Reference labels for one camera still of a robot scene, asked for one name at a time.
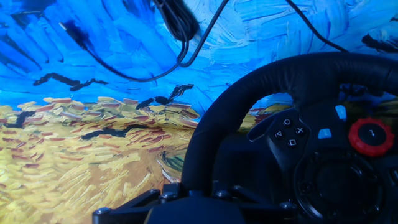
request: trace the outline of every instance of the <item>black cable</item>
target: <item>black cable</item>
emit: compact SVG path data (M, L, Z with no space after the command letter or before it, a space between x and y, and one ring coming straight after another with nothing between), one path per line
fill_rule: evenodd
M311 22L307 19L307 17L304 15L304 13L299 9L299 7L297 7L292 0L286 0L287 4L289 4L294 11L296 11L296 13L303 19L303 21L305 22L305 24L308 26L308 28L310 28L310 30L316 35L316 37L318 37L322 42L324 42L325 44L334 47L335 49L341 51L341 52L349 52L348 50L340 47L339 45L329 41L328 39L322 37L322 35L319 34L319 32L316 30L316 28L311 24Z
M314 33L314 35L315 35L316 37L318 37L323 43L325 43L325 44L327 44L327 45L329 45L329 46L331 46L331 47L334 47L335 49L337 49L337 50L339 50L339 51L341 51L341 52L346 52L346 53L349 52L348 50L344 49L343 47L341 47L341 46L339 46L339 45L337 45L337 44L335 44L335 43L329 41L328 39L322 37L322 35L320 35L320 33L319 33L319 32L316 30L316 28L311 24L311 22L310 22L310 21L308 20L308 18L304 15L304 13L299 9L299 7L297 7L296 4L294 4L294 3L292 2L292 0L286 0L286 2L287 2L287 4L289 4L289 5L294 9L294 11L302 18L302 20L305 22L305 24L308 26L308 28L310 28L310 30ZM342 101L341 101L340 103L345 102L345 101L348 99L348 97L352 94L353 91L354 91L354 84L353 84L353 83L350 83L350 84L349 84L349 92L346 94L346 96L344 97L344 99L342 99Z
M152 78L139 79L121 73L120 71L116 70L115 68L104 62L95 53L94 50L91 50L91 47L87 46L91 45L91 44L86 44L86 42L88 42L88 36L85 35L79 28L77 28L77 26L73 22L71 21L68 21L66 23L60 22L60 25L83 50L86 50L100 65L108 69L110 72L113 72L114 74L120 77L123 77L127 80L134 82L141 82L141 83L151 82L158 78L162 78L168 75L170 72L174 71L178 66L188 67L193 63L193 61L198 56L200 49L203 47L203 44L205 43L207 37L209 36L210 31L212 30L214 24L216 23L217 19L219 18L221 12L223 11L225 5L228 3L229 0L224 0L221 3L220 7L217 9L212 20L210 21L210 24L207 27L205 33L203 34L201 40L199 41L199 44L196 50L194 51L191 59L187 63L182 63L182 60L187 55L189 49L189 41L195 36L195 34L199 29L198 22L196 21L192 13L184 5L182 0L163 0L162 2L160 2L159 0L153 0L153 1L157 6L157 8L159 9L169 32L173 35L174 38L181 41L182 48L179 55L177 56L176 64L172 68L168 69L166 72L154 76Z

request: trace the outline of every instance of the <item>red rotary knob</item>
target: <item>red rotary knob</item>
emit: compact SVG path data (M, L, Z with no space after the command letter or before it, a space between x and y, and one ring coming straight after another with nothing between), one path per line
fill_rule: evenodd
M383 156L394 145L391 128L373 118L359 119L351 126L348 138L359 153L370 157Z

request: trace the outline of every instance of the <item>painted backdrop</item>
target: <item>painted backdrop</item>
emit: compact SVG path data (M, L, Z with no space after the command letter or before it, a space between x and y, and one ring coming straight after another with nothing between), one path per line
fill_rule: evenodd
M294 2L350 52L398 59L396 0ZM221 0L185 3L200 25L189 57ZM58 25L69 20L132 77L168 70L180 52L149 0L0 0L0 223L89 223L97 208L178 182L200 116L230 84L282 58L335 51L283 0L230 0L192 66L136 83L79 48ZM394 96L357 86L349 100L362 97ZM290 104L284 94L260 100L242 130Z

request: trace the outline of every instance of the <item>square button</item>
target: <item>square button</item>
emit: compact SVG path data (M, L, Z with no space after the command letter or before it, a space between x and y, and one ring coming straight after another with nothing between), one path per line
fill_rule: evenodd
M295 139L291 139L291 140L289 140L289 143L287 143L287 145L290 147L296 147L297 142Z

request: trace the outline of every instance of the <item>black steering wheel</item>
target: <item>black steering wheel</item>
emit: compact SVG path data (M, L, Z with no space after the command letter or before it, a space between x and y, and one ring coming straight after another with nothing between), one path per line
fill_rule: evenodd
M336 113L339 87L344 83L398 95L398 63L371 55L328 52L279 60L242 77L210 106L193 133L183 165L183 192L202 191L210 196L213 166L223 139L238 130L255 102L274 93L288 93L297 120L290 118L286 125L291 121L300 124L308 131L306 138L295 151L288 146L296 142L278 146L272 136L264 140L285 177L287 199L318 221L328 217L361 223L361 217L370 215L372 222L390 223L398 211L398 183L391 176L391 170L398 167L398 153L373 157L353 150L344 121ZM316 196L310 195L312 190L317 191ZM345 198L327 196L340 191Z

